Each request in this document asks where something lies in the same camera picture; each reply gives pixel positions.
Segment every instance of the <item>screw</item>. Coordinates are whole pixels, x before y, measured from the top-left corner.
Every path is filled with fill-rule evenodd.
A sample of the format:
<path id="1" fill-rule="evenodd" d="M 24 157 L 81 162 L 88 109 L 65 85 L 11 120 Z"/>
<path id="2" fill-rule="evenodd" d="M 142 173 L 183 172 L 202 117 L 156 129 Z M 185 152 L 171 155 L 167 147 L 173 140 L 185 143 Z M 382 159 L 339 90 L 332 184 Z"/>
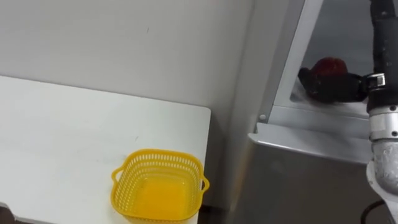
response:
<path id="1" fill-rule="evenodd" d="M 260 120 L 265 121 L 267 119 L 267 116 L 265 114 L 260 115 Z"/>

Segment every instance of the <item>gray surface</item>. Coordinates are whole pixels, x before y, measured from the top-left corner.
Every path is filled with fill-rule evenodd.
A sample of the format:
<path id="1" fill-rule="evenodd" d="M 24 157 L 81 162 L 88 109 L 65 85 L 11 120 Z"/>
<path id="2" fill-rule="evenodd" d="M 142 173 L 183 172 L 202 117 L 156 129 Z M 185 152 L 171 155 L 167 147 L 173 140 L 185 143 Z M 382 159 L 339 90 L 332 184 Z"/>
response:
<path id="1" fill-rule="evenodd" d="M 380 198 L 365 166 L 258 146 L 243 182 L 233 224 L 354 224 Z M 381 207 L 368 224 L 387 224 Z"/>
<path id="2" fill-rule="evenodd" d="M 258 145 L 337 161 L 367 164 L 372 158 L 371 143 L 365 139 L 262 123 L 249 137 Z"/>
<path id="3" fill-rule="evenodd" d="M 324 0 L 303 66 L 323 57 L 343 59 L 348 70 L 362 75 L 373 70 L 373 28 L 368 0 Z"/>

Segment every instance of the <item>white wall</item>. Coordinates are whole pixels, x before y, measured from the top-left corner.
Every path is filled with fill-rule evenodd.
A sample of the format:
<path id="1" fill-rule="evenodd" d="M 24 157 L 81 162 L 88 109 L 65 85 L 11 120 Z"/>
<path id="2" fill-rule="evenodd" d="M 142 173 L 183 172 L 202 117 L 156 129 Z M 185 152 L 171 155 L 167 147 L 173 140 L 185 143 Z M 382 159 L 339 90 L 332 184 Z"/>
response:
<path id="1" fill-rule="evenodd" d="M 3 0 L 0 74 L 207 106 L 226 131 L 251 4 Z"/>

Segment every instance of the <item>white table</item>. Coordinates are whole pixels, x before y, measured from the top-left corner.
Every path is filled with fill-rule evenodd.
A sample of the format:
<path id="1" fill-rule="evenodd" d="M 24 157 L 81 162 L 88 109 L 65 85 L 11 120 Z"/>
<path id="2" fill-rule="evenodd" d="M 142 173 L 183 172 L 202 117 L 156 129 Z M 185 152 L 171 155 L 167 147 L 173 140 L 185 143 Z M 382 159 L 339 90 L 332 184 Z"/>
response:
<path id="1" fill-rule="evenodd" d="M 0 203 L 23 222 L 128 223 L 112 171 L 142 148 L 204 164 L 209 123 L 199 106 L 0 77 Z"/>

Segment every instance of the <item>cable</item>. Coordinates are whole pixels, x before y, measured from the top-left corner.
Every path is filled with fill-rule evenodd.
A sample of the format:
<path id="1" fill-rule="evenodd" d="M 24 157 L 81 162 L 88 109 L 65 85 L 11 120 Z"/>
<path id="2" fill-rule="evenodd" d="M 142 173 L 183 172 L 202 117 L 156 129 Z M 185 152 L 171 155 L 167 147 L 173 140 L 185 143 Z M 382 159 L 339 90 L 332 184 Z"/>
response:
<path id="1" fill-rule="evenodd" d="M 362 214 L 361 214 L 361 224 L 366 224 L 366 217 L 368 217 L 369 213 L 381 206 L 381 205 L 385 205 L 386 203 L 383 200 L 378 200 L 377 202 L 373 202 L 372 204 L 370 204 L 368 207 L 365 208 L 365 210 L 363 210 Z"/>

